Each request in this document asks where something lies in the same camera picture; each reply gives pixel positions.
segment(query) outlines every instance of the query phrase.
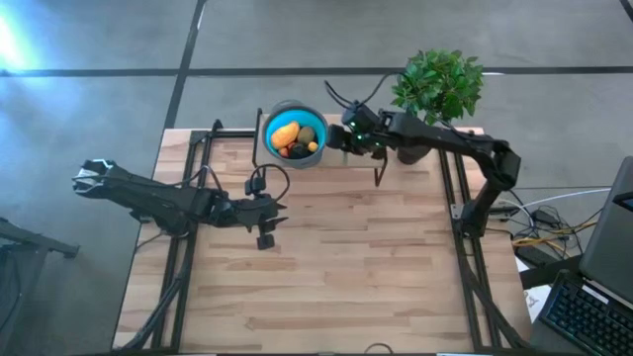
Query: green plant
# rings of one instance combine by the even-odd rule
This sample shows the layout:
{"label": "green plant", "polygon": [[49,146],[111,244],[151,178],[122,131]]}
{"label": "green plant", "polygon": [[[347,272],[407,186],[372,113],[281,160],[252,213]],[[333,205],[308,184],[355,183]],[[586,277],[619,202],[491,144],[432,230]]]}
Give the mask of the green plant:
{"label": "green plant", "polygon": [[392,87],[396,99],[392,105],[411,115],[424,111],[424,121],[433,125],[464,117],[464,109],[475,115],[475,104],[481,98],[482,65],[475,65],[476,57],[464,59],[455,50],[420,51],[409,59],[407,69]]}

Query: orange object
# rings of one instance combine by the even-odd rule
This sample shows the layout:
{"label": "orange object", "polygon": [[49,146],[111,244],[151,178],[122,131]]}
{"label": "orange object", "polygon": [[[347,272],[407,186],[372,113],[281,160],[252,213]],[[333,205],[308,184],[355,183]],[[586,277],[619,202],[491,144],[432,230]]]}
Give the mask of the orange object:
{"label": "orange object", "polygon": [[318,143],[316,142],[310,142],[308,143],[308,151],[310,152],[316,152],[318,149]]}
{"label": "orange object", "polygon": [[299,129],[299,123],[291,122],[273,132],[270,136],[270,143],[275,149],[285,147],[290,144],[290,142],[294,142],[295,139],[297,139]]}

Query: concrete floor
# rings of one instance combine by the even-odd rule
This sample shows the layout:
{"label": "concrete floor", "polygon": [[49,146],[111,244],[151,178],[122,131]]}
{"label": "concrete floor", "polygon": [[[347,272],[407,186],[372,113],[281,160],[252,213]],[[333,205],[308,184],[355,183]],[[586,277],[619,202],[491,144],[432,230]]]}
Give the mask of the concrete floor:
{"label": "concrete floor", "polygon": [[[4,0],[0,69],[180,66],[196,0]],[[401,66],[419,48],[459,48],[485,66],[631,65],[633,23],[617,0],[209,0],[192,68]],[[189,77],[176,128],[252,127],[257,107],[294,98],[338,112],[377,76]],[[523,157],[525,202],[607,187],[633,153],[633,74],[487,76],[475,118]],[[109,349],[138,224],[72,193],[87,158],[152,171],[175,76],[0,77],[0,217],[81,245],[48,259],[11,354]],[[387,108],[388,86],[370,102]],[[553,202],[570,223],[605,194]],[[589,234],[583,235],[583,244]]]}

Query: laptop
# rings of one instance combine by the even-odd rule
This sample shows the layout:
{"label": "laptop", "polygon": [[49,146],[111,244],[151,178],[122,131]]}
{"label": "laptop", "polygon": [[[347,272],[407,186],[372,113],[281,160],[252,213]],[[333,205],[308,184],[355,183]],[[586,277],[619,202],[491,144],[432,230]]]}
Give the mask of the laptop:
{"label": "laptop", "polygon": [[633,356],[633,157],[609,192],[580,274],[560,272],[534,320],[538,350]]}

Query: keyboard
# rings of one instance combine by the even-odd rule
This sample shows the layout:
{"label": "keyboard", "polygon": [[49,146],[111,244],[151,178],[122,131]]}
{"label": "keyboard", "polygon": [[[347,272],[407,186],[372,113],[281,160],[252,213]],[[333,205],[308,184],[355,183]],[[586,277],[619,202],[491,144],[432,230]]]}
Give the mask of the keyboard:
{"label": "keyboard", "polygon": [[633,312],[576,282],[557,279],[540,319],[592,354],[633,356]]}

